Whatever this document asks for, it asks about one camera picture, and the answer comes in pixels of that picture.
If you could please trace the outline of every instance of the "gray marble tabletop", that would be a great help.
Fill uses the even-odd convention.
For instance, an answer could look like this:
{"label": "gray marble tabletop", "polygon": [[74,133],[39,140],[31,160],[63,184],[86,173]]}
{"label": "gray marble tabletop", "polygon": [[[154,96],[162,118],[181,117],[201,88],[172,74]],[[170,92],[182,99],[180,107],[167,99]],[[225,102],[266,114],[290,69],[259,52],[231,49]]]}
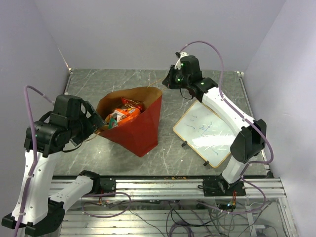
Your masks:
{"label": "gray marble tabletop", "polygon": [[[82,97],[93,106],[109,92],[149,84],[165,77],[167,70],[90,70],[76,69],[67,90]],[[218,82],[220,72],[204,71],[204,77]],[[161,82],[153,85],[163,90],[158,145],[140,158],[122,146],[103,137],[84,142],[74,152],[63,153],[54,175],[78,175],[90,170],[100,175],[155,176],[155,175],[218,175],[226,167],[227,158],[218,168],[203,166],[204,160],[190,147],[181,147],[183,141],[173,127],[194,100],[182,98],[179,91],[164,89]],[[249,114],[245,94],[236,72],[225,72],[223,92],[239,108]],[[250,166],[246,175],[265,175],[264,165]]]}

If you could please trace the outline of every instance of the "whiteboard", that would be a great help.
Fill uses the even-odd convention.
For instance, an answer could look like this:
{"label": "whiteboard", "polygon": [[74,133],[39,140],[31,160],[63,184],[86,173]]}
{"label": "whiteboard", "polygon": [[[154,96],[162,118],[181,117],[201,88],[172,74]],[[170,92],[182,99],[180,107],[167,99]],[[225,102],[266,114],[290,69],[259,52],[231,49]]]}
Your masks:
{"label": "whiteboard", "polygon": [[191,105],[173,131],[214,168],[228,157],[235,139],[228,125],[199,101]]}

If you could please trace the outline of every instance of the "back wall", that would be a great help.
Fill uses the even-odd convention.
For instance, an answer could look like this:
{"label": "back wall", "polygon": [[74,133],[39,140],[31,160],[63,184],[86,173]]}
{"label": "back wall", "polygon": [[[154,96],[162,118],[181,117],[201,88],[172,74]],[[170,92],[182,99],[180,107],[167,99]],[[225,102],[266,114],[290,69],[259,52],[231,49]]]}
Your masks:
{"label": "back wall", "polygon": [[[71,68],[167,69],[175,51],[206,40],[226,71],[244,71],[285,0],[35,0]],[[216,53],[192,45],[202,69]]]}

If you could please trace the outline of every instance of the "bag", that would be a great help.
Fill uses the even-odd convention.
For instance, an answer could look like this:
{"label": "bag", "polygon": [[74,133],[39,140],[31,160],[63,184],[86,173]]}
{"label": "bag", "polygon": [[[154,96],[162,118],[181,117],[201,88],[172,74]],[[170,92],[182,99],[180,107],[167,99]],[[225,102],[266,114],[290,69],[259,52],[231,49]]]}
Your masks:
{"label": "bag", "polygon": [[123,105],[121,97],[142,101],[145,111],[133,120],[110,130],[107,126],[102,127],[99,135],[143,157],[158,144],[162,91],[156,87],[114,91],[99,101],[96,112],[105,119],[115,108]]}

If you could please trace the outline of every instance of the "gray wall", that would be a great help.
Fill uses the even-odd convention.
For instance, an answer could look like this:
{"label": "gray wall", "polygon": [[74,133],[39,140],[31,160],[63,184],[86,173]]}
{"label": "gray wall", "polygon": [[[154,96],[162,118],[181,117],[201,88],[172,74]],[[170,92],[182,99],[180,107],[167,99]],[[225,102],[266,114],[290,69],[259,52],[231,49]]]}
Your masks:
{"label": "gray wall", "polygon": [[[167,69],[175,51],[213,43],[225,70],[243,71],[285,0],[36,0],[71,68]],[[193,45],[203,69],[219,69],[206,45]]]}
{"label": "gray wall", "polygon": [[[23,148],[29,124],[23,86],[50,98],[63,92],[69,71],[32,0],[2,0],[0,7],[0,218],[12,212],[24,173]],[[34,119],[52,109],[30,91]],[[1,236],[12,231],[0,227]]]}
{"label": "gray wall", "polygon": [[268,125],[281,177],[298,230],[315,236],[308,203],[316,191],[316,1],[288,0],[245,72],[256,118]]}

